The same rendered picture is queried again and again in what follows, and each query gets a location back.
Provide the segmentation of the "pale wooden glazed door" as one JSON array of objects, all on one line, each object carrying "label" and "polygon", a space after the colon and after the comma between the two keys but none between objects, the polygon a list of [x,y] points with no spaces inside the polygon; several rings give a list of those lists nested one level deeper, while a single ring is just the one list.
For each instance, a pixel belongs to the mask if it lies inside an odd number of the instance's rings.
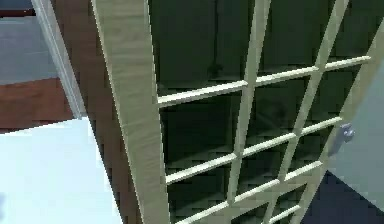
[{"label": "pale wooden glazed door", "polygon": [[301,224],[384,0],[93,0],[141,224]]}]

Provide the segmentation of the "white door frame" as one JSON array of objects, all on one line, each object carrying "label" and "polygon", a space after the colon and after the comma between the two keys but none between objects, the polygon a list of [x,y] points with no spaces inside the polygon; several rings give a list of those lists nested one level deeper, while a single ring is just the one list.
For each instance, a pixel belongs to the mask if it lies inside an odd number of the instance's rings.
[{"label": "white door frame", "polygon": [[51,0],[31,0],[31,2],[73,117],[82,120],[87,116],[84,101]]}]

